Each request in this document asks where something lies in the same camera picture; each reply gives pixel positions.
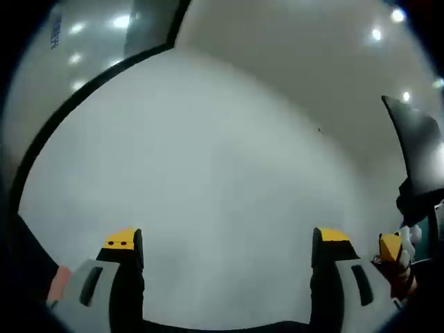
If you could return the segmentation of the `person's left hand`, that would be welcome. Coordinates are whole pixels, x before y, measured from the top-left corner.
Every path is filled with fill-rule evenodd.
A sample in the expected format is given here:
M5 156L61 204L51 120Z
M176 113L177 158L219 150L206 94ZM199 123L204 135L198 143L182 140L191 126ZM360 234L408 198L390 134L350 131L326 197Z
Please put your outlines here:
M52 279L46 300L56 301L62 299L65 287L71 277L72 272L67 266L59 266Z

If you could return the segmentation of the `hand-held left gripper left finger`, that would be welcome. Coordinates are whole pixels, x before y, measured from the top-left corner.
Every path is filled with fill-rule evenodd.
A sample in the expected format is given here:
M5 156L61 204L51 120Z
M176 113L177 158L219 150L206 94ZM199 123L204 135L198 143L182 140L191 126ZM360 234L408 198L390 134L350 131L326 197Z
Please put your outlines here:
M62 299L47 305L68 332L142 332L143 270L142 231L125 228L72 272Z

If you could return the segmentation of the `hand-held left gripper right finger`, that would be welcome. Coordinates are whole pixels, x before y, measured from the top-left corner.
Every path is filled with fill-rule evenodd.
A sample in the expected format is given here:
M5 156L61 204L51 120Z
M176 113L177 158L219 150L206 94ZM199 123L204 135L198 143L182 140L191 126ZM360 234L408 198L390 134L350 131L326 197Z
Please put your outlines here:
M389 281L339 230L314 228L311 268L311 332L379 332L402 309Z

